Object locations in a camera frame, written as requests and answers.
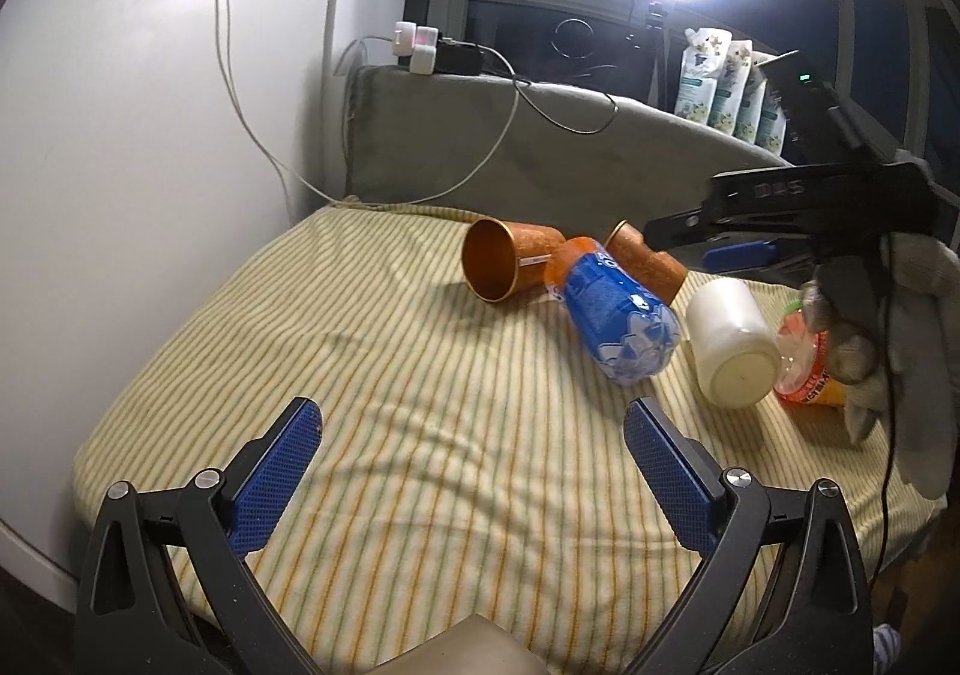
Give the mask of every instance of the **white jar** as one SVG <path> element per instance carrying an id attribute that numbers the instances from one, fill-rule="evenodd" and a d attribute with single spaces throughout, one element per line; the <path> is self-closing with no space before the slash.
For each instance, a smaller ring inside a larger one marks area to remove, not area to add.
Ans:
<path id="1" fill-rule="evenodd" d="M 756 404 L 773 390 L 781 354 L 750 289 L 724 277 L 690 298 L 686 330 L 700 390 L 725 409 Z"/>

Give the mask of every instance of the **human hand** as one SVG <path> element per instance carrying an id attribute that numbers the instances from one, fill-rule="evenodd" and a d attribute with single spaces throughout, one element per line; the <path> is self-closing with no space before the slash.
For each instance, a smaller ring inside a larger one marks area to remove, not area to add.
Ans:
<path id="1" fill-rule="evenodd" d="M 947 492 L 960 412 L 960 260 L 939 240 L 895 233 L 888 332 L 896 413 L 896 467 L 925 498 Z M 803 318 L 811 331 L 829 332 L 827 372 L 848 384 L 844 423 L 853 443 L 879 419 L 890 430 L 883 347 L 838 319 L 816 281 L 803 287 Z M 885 309 L 880 307 L 880 325 Z"/>

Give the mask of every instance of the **striped bedsheet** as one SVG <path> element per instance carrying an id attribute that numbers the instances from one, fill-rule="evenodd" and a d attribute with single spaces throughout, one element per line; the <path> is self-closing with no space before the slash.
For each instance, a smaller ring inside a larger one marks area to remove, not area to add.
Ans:
<path id="1" fill-rule="evenodd" d="M 677 544 L 623 445 L 627 403 L 654 395 L 722 466 L 769 485 L 844 490 L 865 560 L 880 548 L 877 429 L 848 444 L 832 410 L 774 397 L 734 412 L 701 397 L 687 347 L 621 388 L 545 293 L 501 305 L 464 285 L 473 215 L 320 210 L 264 248 L 133 380 L 80 450 L 92 523 L 119 478 L 141 491 L 224 467 L 296 395 L 323 409 L 323 445 L 257 579 L 323 669 L 368 670 L 473 613 L 556 673 L 613 673 L 635 656 L 698 557 Z M 677 305 L 707 281 L 691 274 Z M 771 322 L 796 293 L 750 283 Z M 934 505 L 895 478 L 891 553 Z M 765 548 L 728 636 L 749 625 Z M 184 553 L 176 572 L 208 613 Z"/>

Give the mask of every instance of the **blue gripper pad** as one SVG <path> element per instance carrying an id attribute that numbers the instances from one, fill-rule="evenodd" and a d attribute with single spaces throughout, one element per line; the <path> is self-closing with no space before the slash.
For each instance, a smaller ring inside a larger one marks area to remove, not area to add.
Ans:
<path id="1" fill-rule="evenodd" d="M 678 441 L 686 441 L 685 437 L 674 428 L 671 439 L 650 412 L 651 406 L 659 411 L 659 406 L 651 400 L 637 400 L 627 408 L 623 421 L 627 449 L 680 544 L 705 557 L 717 545 L 714 523 L 717 500 L 710 496 L 683 457 Z"/>
<path id="2" fill-rule="evenodd" d="M 266 448 L 230 508 L 230 549 L 243 559 L 261 549 L 320 447 L 323 417 L 310 400 L 298 409 Z"/>

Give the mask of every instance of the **copper cup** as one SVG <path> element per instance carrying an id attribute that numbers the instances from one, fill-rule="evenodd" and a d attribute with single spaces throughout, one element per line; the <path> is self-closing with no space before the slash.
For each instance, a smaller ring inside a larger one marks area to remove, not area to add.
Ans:
<path id="1" fill-rule="evenodd" d="M 643 234 L 625 220 L 613 229 L 604 247 L 624 272 L 667 306 L 673 303 L 688 274 L 673 255 L 654 253 Z"/>
<path id="2" fill-rule="evenodd" d="M 548 226 L 478 220 L 464 238 L 461 261 L 467 285 L 490 303 L 542 285 L 550 253 L 564 241 L 560 231 Z"/>

